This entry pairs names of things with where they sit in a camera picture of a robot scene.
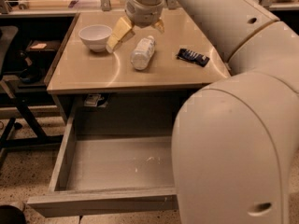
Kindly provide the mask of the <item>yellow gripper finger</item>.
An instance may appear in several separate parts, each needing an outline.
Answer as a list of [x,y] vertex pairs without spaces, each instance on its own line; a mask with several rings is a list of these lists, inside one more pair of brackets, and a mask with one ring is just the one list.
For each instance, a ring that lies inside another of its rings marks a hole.
[[159,31],[161,34],[164,33],[164,22],[162,20],[158,20],[153,24],[153,28]]
[[112,29],[106,49],[109,53],[113,53],[122,43],[135,35],[134,23],[126,16],[120,17]]

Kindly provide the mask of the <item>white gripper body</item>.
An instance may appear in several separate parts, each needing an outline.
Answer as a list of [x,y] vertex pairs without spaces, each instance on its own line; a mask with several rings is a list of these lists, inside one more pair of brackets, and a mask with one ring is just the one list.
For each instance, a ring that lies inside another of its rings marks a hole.
[[155,5],[144,5],[137,0],[126,0],[125,13],[130,21],[140,28],[153,26],[160,19],[164,1]]

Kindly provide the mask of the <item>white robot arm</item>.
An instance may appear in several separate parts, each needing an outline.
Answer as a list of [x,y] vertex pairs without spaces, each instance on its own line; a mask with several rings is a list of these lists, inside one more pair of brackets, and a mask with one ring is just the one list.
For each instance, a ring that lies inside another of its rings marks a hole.
[[[252,0],[177,0],[234,72],[179,110],[172,165],[182,224],[289,224],[299,146],[298,36]],[[107,48],[156,26],[163,0],[127,0]]]

